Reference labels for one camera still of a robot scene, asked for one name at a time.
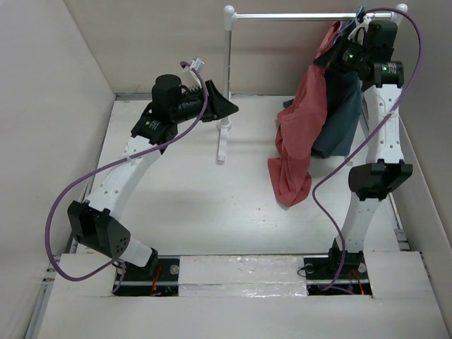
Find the red t shirt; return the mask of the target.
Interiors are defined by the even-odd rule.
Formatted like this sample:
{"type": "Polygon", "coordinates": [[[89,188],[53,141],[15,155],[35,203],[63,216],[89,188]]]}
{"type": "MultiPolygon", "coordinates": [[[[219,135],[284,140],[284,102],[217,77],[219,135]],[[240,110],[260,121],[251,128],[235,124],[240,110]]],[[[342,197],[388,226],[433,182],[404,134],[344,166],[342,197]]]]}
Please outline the red t shirt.
{"type": "Polygon", "coordinates": [[[278,156],[268,159],[275,198],[289,208],[307,198],[311,190],[311,147],[327,117],[325,68],[311,64],[293,103],[277,114],[275,147],[278,156]]]}

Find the light blue wire hanger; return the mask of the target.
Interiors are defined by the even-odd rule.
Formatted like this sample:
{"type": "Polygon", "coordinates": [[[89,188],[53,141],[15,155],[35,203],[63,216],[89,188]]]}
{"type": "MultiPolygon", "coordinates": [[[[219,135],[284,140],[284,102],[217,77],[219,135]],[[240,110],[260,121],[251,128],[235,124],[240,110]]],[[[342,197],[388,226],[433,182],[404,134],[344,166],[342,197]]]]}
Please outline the light blue wire hanger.
{"type": "Polygon", "coordinates": [[[362,22],[363,13],[365,9],[363,6],[360,6],[356,11],[355,17],[352,20],[346,22],[346,24],[341,26],[341,29],[338,32],[337,37],[349,36],[350,33],[362,22]]]}

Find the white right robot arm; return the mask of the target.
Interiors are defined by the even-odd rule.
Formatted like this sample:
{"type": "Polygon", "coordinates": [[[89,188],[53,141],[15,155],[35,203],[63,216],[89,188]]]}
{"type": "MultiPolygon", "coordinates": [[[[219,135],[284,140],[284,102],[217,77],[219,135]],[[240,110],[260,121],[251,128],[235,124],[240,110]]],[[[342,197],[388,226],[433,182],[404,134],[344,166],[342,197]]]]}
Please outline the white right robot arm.
{"type": "Polygon", "coordinates": [[[389,20],[362,23],[314,61],[330,71],[357,72],[369,113],[366,162],[349,172],[350,206],[326,260],[326,269],[335,278],[362,262],[364,240],[375,212],[413,172],[400,146],[397,104],[404,70],[401,62],[391,58],[397,31],[397,23],[389,20]]]}

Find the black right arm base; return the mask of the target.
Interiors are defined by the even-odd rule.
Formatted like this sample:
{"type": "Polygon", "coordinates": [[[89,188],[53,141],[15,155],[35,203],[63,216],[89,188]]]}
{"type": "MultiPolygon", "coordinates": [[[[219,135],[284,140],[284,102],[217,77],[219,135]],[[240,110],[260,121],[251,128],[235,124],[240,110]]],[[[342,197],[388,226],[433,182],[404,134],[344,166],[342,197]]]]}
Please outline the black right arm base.
{"type": "Polygon", "coordinates": [[[364,252],[343,253],[336,240],[326,255],[305,256],[297,274],[306,279],[308,295],[368,295],[372,294],[364,252]]]}

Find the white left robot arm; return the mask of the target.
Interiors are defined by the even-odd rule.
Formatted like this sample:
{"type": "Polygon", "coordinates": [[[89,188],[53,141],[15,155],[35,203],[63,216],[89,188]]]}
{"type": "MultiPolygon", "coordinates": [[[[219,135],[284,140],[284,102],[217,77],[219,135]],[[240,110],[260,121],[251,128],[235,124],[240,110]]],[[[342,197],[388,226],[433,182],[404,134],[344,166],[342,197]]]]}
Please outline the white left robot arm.
{"type": "Polygon", "coordinates": [[[238,110],[212,81],[202,83],[194,70],[157,77],[151,101],[131,130],[121,163],[112,166],[84,202],[74,201],[68,208],[77,241],[114,261],[130,263],[142,280],[153,278],[156,250],[133,238],[120,223],[127,201],[150,166],[179,137],[179,124],[192,119],[217,121],[238,110]]]}

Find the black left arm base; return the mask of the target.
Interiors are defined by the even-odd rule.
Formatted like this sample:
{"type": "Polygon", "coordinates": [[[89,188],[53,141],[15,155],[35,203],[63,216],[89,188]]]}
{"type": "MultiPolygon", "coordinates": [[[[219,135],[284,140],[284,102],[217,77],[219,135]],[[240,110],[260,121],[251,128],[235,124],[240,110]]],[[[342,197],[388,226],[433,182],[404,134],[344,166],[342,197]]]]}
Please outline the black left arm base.
{"type": "Polygon", "coordinates": [[[125,263],[122,273],[115,263],[113,295],[119,297],[177,297],[179,295],[180,256],[160,256],[151,273],[125,263]]]}

